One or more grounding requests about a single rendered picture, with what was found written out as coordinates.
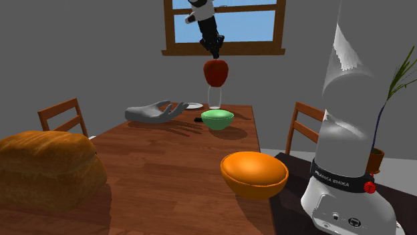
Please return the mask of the red apple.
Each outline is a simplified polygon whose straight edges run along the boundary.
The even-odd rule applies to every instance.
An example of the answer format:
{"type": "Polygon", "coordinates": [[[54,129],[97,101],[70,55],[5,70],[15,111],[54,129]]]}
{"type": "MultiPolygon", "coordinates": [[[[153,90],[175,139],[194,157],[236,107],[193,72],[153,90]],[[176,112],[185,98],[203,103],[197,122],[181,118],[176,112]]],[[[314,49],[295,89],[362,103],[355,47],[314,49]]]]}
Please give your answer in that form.
{"type": "Polygon", "coordinates": [[[203,71],[211,87],[221,87],[228,77],[229,67],[224,60],[212,59],[205,63],[203,71]]]}

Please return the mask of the wooden framed window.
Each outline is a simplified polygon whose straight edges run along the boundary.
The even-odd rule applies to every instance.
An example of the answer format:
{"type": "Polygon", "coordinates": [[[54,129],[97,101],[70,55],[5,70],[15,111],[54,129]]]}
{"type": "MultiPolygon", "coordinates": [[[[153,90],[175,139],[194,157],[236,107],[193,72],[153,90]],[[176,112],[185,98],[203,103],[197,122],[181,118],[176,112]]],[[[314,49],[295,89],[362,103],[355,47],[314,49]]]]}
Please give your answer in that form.
{"type": "MultiPolygon", "coordinates": [[[[217,30],[225,36],[220,55],[284,55],[282,47],[287,0],[214,0],[217,30]]],[[[196,23],[184,18],[192,11],[187,0],[164,0],[165,56],[204,56],[196,23]]]]}

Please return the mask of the clear drinking glass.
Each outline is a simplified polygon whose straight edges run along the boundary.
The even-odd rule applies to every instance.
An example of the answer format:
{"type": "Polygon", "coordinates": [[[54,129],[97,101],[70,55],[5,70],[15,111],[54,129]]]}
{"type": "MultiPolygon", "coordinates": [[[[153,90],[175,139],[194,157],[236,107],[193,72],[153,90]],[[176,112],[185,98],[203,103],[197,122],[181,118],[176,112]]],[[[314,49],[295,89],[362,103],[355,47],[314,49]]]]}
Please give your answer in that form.
{"type": "Polygon", "coordinates": [[[210,109],[221,108],[222,91],[221,87],[208,87],[208,107],[210,109]]]}

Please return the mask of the green bowl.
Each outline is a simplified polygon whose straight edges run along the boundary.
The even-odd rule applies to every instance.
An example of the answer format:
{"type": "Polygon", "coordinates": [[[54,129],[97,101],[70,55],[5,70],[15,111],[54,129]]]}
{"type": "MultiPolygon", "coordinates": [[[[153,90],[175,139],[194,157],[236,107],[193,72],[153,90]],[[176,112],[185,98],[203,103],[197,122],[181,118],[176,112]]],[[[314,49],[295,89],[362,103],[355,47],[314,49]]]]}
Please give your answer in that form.
{"type": "Polygon", "coordinates": [[[208,128],[223,130],[232,123],[234,114],[223,109],[211,109],[201,113],[200,117],[208,128]]]}

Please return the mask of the grey hand figure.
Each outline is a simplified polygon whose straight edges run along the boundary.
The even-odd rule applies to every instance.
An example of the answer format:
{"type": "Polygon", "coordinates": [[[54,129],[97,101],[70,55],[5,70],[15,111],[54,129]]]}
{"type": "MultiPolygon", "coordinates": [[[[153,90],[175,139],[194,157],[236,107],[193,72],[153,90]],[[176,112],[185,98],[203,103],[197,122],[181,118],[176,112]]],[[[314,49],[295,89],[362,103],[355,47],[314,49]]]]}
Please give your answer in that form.
{"type": "Polygon", "coordinates": [[[125,118],[132,122],[143,122],[148,124],[161,124],[169,122],[180,115],[188,107],[187,103],[180,102],[174,110],[170,100],[163,100],[151,105],[140,107],[128,107],[125,111],[125,118]]]}

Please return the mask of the wooden chair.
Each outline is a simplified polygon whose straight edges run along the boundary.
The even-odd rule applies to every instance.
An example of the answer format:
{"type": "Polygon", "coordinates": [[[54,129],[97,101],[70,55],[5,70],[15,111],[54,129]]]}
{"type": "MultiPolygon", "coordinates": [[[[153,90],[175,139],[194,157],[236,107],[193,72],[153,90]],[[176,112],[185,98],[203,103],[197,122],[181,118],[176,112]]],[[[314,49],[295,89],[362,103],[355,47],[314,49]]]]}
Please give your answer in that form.
{"type": "Polygon", "coordinates": [[[307,126],[303,125],[299,121],[297,121],[297,116],[299,113],[303,113],[319,122],[323,121],[323,117],[325,115],[325,112],[320,109],[311,107],[310,105],[306,105],[298,101],[295,102],[295,107],[293,111],[293,116],[291,118],[291,125],[289,128],[289,133],[287,136],[287,143],[286,143],[286,148],[285,148],[285,153],[287,155],[289,155],[291,152],[291,144],[292,144],[293,134],[295,130],[303,134],[305,137],[309,138],[314,143],[318,142],[319,134],[313,131],[312,129],[308,128],[307,126]]]}
{"type": "Polygon", "coordinates": [[[85,137],[90,137],[76,97],[42,109],[37,114],[43,131],[68,132],[78,126],[85,137]]]}

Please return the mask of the wooden dining table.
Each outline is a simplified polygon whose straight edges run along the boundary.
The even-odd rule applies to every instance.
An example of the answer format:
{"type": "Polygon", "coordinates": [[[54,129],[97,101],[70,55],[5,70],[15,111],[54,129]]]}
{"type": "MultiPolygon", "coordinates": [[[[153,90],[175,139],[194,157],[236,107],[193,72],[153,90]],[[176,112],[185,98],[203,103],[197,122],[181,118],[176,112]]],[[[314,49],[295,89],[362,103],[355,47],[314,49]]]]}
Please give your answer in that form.
{"type": "Polygon", "coordinates": [[[108,180],[69,212],[0,205],[0,235],[275,235],[268,200],[237,196],[221,160],[259,150],[253,109],[228,105],[220,131],[186,110],[165,124],[124,122],[94,138],[108,180]]]}

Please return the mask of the orange bowl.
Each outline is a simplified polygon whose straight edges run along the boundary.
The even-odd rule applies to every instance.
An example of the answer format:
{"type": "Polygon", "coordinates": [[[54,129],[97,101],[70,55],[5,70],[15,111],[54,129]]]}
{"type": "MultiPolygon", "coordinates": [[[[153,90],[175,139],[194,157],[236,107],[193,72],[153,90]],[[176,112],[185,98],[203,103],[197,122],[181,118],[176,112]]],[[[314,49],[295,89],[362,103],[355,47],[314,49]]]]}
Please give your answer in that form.
{"type": "Polygon", "coordinates": [[[260,152],[235,152],[220,164],[227,186],[238,196],[266,200],[277,195],[286,185],[289,170],[273,156],[260,152]]]}

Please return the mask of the dark robot stand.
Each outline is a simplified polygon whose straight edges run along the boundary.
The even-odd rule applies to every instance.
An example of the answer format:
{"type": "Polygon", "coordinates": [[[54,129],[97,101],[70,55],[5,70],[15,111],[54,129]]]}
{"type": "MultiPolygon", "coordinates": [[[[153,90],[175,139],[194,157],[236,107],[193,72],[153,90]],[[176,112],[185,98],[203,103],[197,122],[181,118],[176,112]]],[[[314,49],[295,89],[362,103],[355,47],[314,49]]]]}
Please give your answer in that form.
{"type": "MultiPolygon", "coordinates": [[[[309,182],[311,163],[284,153],[275,156],[289,170],[285,187],[270,198],[277,235],[329,235],[318,230],[301,206],[301,197],[309,182]]],[[[380,184],[376,191],[393,207],[396,219],[406,235],[417,235],[417,196],[380,184]]]]}

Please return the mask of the potted green plant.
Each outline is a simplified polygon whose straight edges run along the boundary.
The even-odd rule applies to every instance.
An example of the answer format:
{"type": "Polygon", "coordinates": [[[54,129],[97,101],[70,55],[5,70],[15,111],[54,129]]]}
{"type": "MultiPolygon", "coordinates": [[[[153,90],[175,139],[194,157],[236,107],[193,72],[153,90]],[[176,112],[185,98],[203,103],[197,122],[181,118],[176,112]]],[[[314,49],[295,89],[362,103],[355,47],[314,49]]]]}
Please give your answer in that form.
{"type": "Polygon", "coordinates": [[[377,142],[386,110],[392,111],[392,100],[395,99],[395,95],[407,90],[410,86],[417,88],[417,45],[411,47],[403,62],[395,68],[394,74],[389,82],[387,94],[378,112],[366,166],[366,172],[370,175],[380,173],[382,160],[385,158],[385,151],[377,146],[377,142]]]}

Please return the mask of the brown bread loaf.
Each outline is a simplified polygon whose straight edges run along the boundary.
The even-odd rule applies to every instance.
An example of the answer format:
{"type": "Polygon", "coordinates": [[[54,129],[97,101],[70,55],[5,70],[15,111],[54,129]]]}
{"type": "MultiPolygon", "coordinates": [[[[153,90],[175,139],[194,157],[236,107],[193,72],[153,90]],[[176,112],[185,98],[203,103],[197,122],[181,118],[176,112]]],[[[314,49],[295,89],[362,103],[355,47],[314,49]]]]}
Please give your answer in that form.
{"type": "Polygon", "coordinates": [[[27,131],[0,140],[0,204],[71,210],[106,182],[96,147],[82,134],[27,131]]]}

